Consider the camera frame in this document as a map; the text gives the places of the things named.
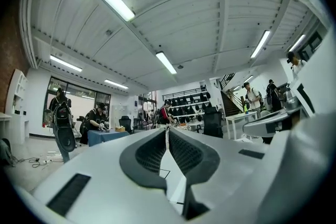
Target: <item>cardboard box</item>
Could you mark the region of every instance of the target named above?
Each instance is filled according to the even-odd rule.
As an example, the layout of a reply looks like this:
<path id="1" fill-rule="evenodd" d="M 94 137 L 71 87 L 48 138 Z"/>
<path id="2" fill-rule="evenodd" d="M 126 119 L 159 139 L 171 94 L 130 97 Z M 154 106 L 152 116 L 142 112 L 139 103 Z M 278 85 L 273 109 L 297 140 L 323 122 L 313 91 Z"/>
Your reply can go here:
<path id="1" fill-rule="evenodd" d="M 125 132 L 125 127 L 115 127 L 116 132 Z"/>

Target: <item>chair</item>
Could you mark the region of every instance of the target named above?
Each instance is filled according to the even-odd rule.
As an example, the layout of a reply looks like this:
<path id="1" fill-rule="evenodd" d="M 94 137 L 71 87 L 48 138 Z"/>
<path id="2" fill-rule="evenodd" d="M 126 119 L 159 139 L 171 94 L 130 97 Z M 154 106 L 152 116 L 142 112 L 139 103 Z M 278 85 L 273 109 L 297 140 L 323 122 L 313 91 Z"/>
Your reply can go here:
<path id="1" fill-rule="evenodd" d="M 270 113 L 271 113 L 271 112 L 269 112 L 269 111 L 267 111 L 267 110 L 263 110 L 263 111 L 261 111 L 260 116 L 261 116 L 261 117 L 264 117 L 264 116 L 269 115 Z"/>
<path id="2" fill-rule="evenodd" d="M 131 129 L 131 119 L 128 116 L 122 116 L 121 119 L 119 120 L 120 126 L 124 126 L 125 130 L 129 133 L 132 134 L 134 133 L 134 129 L 132 131 Z"/>
<path id="3" fill-rule="evenodd" d="M 223 138 L 222 114 L 216 108 L 206 108 L 204 111 L 204 132 L 205 135 Z"/>

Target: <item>table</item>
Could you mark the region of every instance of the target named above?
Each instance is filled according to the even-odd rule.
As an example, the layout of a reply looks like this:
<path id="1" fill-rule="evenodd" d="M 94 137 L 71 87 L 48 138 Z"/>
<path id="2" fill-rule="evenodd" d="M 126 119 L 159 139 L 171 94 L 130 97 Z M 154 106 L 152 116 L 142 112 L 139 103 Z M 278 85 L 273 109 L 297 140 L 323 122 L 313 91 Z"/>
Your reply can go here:
<path id="1" fill-rule="evenodd" d="M 115 140 L 128 135 L 130 135 L 128 132 L 116 132 L 114 129 L 110 129 L 108 133 L 98 130 L 90 130 L 88 131 L 88 142 L 89 146 L 94 146 L 102 142 Z"/>
<path id="2" fill-rule="evenodd" d="M 231 139 L 229 121 L 232 121 L 233 134 L 234 134 L 234 137 L 235 137 L 235 140 L 236 140 L 237 139 L 237 133 L 236 133 L 235 121 L 236 120 L 241 120 L 241 119 L 244 119 L 244 118 L 249 118 L 250 116 L 254 116 L 254 119 L 256 120 L 257 119 L 257 111 L 249 111 L 248 114 L 241 113 L 241 114 L 226 117 L 226 127 L 227 127 L 227 133 L 228 133 L 229 139 Z"/>
<path id="3" fill-rule="evenodd" d="M 199 130 L 202 129 L 201 125 L 204 125 L 203 121 L 197 121 L 197 122 L 188 122 L 188 126 L 194 127 L 196 126 L 196 132 L 199 133 Z"/>

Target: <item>bag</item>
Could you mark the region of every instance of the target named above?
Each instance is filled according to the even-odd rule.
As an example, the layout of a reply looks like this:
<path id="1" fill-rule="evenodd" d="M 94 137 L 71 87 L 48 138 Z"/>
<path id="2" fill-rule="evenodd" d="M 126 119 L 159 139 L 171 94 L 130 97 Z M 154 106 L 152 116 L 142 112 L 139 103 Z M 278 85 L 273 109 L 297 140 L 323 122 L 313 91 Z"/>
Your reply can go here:
<path id="1" fill-rule="evenodd" d="M 14 166 L 14 157 L 10 149 L 10 142 L 6 138 L 0 139 L 0 165 Z"/>
<path id="2" fill-rule="evenodd" d="M 267 95 L 267 103 L 268 104 L 272 104 L 272 95 L 271 95 L 272 92 L 273 92 L 273 90 L 269 86 L 267 86 L 266 95 Z"/>

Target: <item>desk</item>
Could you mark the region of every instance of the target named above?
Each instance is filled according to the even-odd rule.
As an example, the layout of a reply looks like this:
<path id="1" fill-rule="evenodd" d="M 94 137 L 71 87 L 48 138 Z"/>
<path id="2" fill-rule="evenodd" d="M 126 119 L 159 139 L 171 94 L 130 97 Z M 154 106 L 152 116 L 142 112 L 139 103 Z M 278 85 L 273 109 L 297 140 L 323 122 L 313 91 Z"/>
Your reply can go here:
<path id="1" fill-rule="evenodd" d="M 0 138 L 10 138 L 9 122 L 12 116 L 0 112 Z"/>
<path id="2" fill-rule="evenodd" d="M 244 119 L 244 118 L 249 118 L 250 116 L 253 116 L 254 119 L 256 120 L 257 119 L 257 111 L 249 111 L 248 114 L 241 113 L 241 114 L 233 115 L 233 116 L 230 116 L 230 117 L 226 117 L 226 128 L 227 128 L 227 134 L 229 136 L 229 139 L 231 139 L 229 121 L 232 121 L 233 134 L 234 134 L 234 137 L 235 137 L 235 140 L 236 140 L 237 139 L 237 133 L 236 133 L 235 121 L 236 120 L 241 120 L 241 119 Z"/>
<path id="3" fill-rule="evenodd" d="M 116 132 L 114 129 L 110 129 L 109 132 L 100 132 L 100 131 L 88 131 L 88 142 L 89 146 L 94 146 L 102 142 L 107 142 L 122 138 L 130 135 L 128 132 Z"/>

